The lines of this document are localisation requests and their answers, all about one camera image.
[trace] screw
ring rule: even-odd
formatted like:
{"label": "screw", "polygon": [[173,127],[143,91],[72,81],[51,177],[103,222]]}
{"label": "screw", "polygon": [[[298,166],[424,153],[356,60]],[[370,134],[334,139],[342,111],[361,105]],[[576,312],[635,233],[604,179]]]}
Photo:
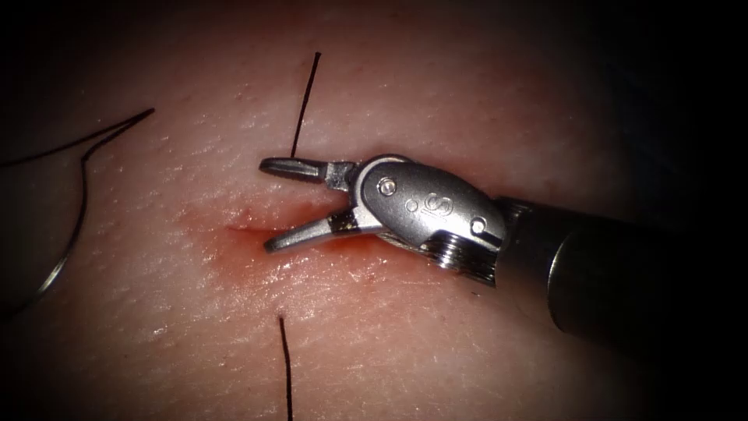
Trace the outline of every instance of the screw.
{"label": "screw", "polygon": [[397,190],[397,184],[395,184],[395,181],[388,178],[381,179],[377,186],[379,187],[379,192],[384,196],[392,196],[395,194],[395,190]]}
{"label": "screw", "polygon": [[472,231],[473,234],[481,234],[483,233],[483,230],[485,230],[485,221],[483,218],[475,218],[470,221],[470,231]]}

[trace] pink skin surface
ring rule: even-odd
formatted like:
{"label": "pink skin surface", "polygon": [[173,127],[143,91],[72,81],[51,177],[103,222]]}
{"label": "pink skin surface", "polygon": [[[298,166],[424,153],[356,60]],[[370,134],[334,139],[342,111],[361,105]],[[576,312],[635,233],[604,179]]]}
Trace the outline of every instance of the pink skin surface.
{"label": "pink skin surface", "polygon": [[[290,151],[315,51],[297,156],[404,154],[492,195],[626,218],[629,172],[573,19],[432,2],[112,17],[102,38],[62,44],[72,65],[49,58],[28,93],[33,112],[13,127],[24,141],[4,146],[31,153],[156,108],[91,158],[67,267],[3,327],[16,362],[4,393],[19,407],[285,419],[282,316],[298,419],[636,415],[633,364],[530,320],[500,289],[376,238],[262,250],[345,205],[257,169]],[[25,240],[10,264],[29,281],[9,288],[33,287],[62,249],[84,150],[0,173],[30,222],[13,224]]]}

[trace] black suture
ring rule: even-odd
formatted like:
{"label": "black suture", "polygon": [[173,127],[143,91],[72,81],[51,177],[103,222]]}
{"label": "black suture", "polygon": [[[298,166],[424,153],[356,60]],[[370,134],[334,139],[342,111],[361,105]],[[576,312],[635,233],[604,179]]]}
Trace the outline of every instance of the black suture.
{"label": "black suture", "polygon": [[[73,140],[72,142],[64,143],[64,144],[62,144],[62,145],[60,145],[58,147],[53,147],[50,150],[44,150],[42,152],[39,152],[38,154],[31,154],[31,155],[28,155],[26,157],[20,157],[20,158],[17,158],[17,159],[12,159],[10,161],[0,162],[0,168],[6,168],[6,167],[12,167],[13,165],[25,164],[25,163],[33,161],[35,159],[39,159],[39,158],[42,158],[42,157],[47,157],[47,156],[52,155],[52,154],[57,154],[60,151],[63,151],[65,149],[69,149],[71,147],[78,146],[81,143],[87,142],[87,141],[89,141],[89,140],[91,140],[91,139],[93,139],[95,137],[99,137],[99,136],[103,135],[104,133],[108,133],[108,132],[110,132],[110,131],[112,131],[114,129],[117,129],[119,127],[123,127],[123,126],[128,126],[129,125],[127,127],[127,129],[129,129],[130,127],[132,127],[136,123],[138,123],[140,120],[146,118],[148,115],[153,114],[154,111],[156,111],[154,108],[148,108],[147,110],[139,113],[138,115],[134,115],[133,117],[130,117],[129,119],[126,119],[126,120],[123,120],[121,122],[115,123],[115,124],[113,124],[113,125],[111,125],[109,127],[104,127],[101,130],[93,132],[93,133],[91,133],[89,135],[85,135],[84,137],[81,137],[80,139]],[[97,142],[96,144],[94,144],[94,146],[91,149],[94,149],[94,150],[98,149],[99,147],[103,146],[105,143],[109,143],[109,141],[111,141],[112,139],[114,139],[114,137],[111,137],[110,139],[105,138],[102,141]]]}
{"label": "black suture", "polygon": [[45,157],[50,154],[67,149],[69,147],[74,147],[75,145],[81,144],[82,142],[85,142],[86,140],[91,140],[96,136],[99,136],[106,132],[112,131],[113,129],[116,129],[113,133],[109,134],[108,136],[106,136],[102,140],[99,140],[94,145],[92,145],[90,148],[88,148],[88,150],[86,150],[86,153],[83,154],[83,156],[80,158],[81,189],[83,193],[81,194],[80,207],[78,211],[78,219],[76,220],[76,226],[72,230],[72,234],[70,235],[70,239],[68,240],[68,243],[62,252],[62,256],[59,258],[57,264],[52,269],[52,271],[50,272],[50,274],[48,275],[44,283],[42,283],[42,285],[39,287],[39,289],[37,289],[31,297],[26,299],[16,308],[10,311],[3,311],[2,319],[11,320],[13,317],[22,313],[25,309],[29,308],[32,304],[34,304],[37,300],[39,300],[44,295],[44,293],[49,289],[49,287],[51,287],[51,285],[57,279],[59,273],[65,267],[65,263],[67,262],[68,257],[70,256],[70,253],[72,252],[73,247],[78,241],[78,235],[80,234],[80,229],[83,227],[83,221],[86,218],[86,209],[88,208],[88,177],[86,175],[86,162],[88,161],[88,159],[99,148],[101,148],[107,143],[110,143],[112,140],[116,139],[119,135],[123,134],[128,129],[132,128],[134,125],[138,124],[139,122],[144,120],[146,117],[153,114],[154,111],[156,111],[154,108],[149,108],[139,113],[138,115],[134,115],[133,117],[130,117],[129,119],[126,119],[122,122],[111,125],[105,129],[98,130],[95,133],[92,133],[88,136],[84,136],[70,143],[66,143],[60,147],[56,147],[54,149],[50,149],[39,154],[30,155],[28,157],[24,157],[24,158],[16,159],[13,161],[9,161],[7,163],[0,164],[0,168],[2,168],[2,167],[18,165],[24,162],[32,161],[34,159]]}
{"label": "black suture", "polygon": [[298,134],[302,131],[302,122],[304,121],[304,111],[306,111],[306,103],[309,102],[309,94],[312,93],[312,83],[314,83],[314,74],[317,73],[317,63],[319,63],[319,57],[322,55],[320,52],[314,53],[314,63],[312,63],[312,72],[309,74],[309,81],[306,83],[306,92],[304,92],[304,99],[302,100],[302,110],[298,114],[298,122],[296,123],[296,134],[294,135],[294,145],[291,147],[291,157],[296,156],[296,145],[298,145]]}
{"label": "black suture", "polygon": [[291,399],[291,354],[288,352],[288,341],[286,340],[286,327],[283,323],[283,317],[278,317],[280,321],[280,340],[283,343],[283,357],[286,362],[286,409],[288,411],[288,421],[294,419],[294,405]]}

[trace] black shaft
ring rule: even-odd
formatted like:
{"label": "black shaft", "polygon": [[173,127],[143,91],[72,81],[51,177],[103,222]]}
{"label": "black shaft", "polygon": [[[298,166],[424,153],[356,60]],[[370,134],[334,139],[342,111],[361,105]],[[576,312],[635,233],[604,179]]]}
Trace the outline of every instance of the black shaft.
{"label": "black shaft", "polygon": [[561,331],[636,359],[662,357],[683,242],[674,235],[553,207],[498,200],[510,234],[497,285]]}

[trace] metal jaw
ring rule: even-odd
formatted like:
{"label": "metal jaw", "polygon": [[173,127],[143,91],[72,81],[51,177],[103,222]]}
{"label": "metal jaw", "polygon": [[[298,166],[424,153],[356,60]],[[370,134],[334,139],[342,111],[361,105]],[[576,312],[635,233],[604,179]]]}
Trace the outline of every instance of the metal jaw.
{"label": "metal jaw", "polygon": [[264,172],[325,182],[348,192],[347,210],[309,222],[265,243],[268,253],[339,236],[377,234],[441,267],[494,285],[506,236],[502,213],[482,191],[444,170],[388,154],[362,164],[267,158]]}

